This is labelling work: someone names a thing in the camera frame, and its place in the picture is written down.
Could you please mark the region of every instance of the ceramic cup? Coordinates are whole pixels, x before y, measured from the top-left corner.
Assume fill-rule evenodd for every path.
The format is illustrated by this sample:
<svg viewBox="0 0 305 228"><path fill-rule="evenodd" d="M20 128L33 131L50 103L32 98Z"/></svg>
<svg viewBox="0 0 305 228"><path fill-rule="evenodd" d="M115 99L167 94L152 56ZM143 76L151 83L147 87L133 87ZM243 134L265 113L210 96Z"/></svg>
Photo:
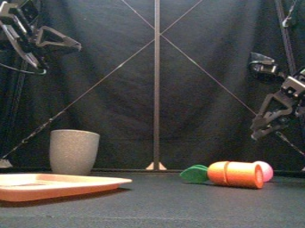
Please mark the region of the ceramic cup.
<svg viewBox="0 0 305 228"><path fill-rule="evenodd" d="M54 174L88 175L96 159L100 135L61 129L50 131L49 166Z"/></svg>

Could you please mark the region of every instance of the plastic tray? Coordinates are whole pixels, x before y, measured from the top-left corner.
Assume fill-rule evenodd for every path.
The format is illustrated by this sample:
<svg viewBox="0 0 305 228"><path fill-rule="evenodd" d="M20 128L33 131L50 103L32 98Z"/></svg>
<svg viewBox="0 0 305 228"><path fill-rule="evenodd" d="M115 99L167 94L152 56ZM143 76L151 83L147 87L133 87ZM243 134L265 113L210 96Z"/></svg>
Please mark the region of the plastic tray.
<svg viewBox="0 0 305 228"><path fill-rule="evenodd" d="M116 189L131 179L80 175L0 175L0 200L30 201Z"/></svg>

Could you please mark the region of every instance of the black table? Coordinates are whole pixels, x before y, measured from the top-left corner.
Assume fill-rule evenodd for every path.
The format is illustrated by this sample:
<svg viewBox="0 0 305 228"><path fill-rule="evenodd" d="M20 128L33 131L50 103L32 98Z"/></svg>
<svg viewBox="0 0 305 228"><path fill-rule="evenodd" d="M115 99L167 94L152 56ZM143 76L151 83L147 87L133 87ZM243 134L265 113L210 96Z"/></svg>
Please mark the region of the black table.
<svg viewBox="0 0 305 228"><path fill-rule="evenodd" d="M0 227L305 227L303 178L275 176L251 190L184 183L179 173L92 175L133 182L89 195L0 201Z"/></svg>

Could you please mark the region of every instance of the black cable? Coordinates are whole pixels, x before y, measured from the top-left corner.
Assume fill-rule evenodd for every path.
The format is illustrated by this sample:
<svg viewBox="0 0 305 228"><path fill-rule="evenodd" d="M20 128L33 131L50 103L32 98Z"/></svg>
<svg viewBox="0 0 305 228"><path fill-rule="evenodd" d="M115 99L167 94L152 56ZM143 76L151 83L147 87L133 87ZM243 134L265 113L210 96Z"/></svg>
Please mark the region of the black cable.
<svg viewBox="0 0 305 228"><path fill-rule="evenodd" d="M41 72L26 71L26 70L21 70L21 69L9 67L9 66L4 65L4 63L1 63L1 62L0 62L0 67L10 69L10 70L13 70L13 71L16 71L18 73L24 73L24 74L28 74L28 75L45 75L46 74L46 70L45 69L42 69Z"/></svg>

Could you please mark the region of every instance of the black backdrop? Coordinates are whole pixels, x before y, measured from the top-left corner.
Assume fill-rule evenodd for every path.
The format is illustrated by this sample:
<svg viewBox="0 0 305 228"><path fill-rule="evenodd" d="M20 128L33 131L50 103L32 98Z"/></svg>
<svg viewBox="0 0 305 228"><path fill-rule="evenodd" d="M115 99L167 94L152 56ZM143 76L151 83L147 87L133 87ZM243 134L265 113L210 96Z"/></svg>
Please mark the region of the black backdrop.
<svg viewBox="0 0 305 228"><path fill-rule="evenodd" d="M254 113L279 87L248 77L250 52L289 68L274 1L160 0L159 9L159 161L183 169L263 160L301 170L301 155L274 135L250 138ZM14 167L49 167L49 131L61 128L100 134L95 168L144 169L156 159L153 23L151 0L42 1L38 25L76 39L81 51L49 56L46 76L1 69L2 154L96 87L9 156ZM283 134L303 149L298 120Z"/></svg>

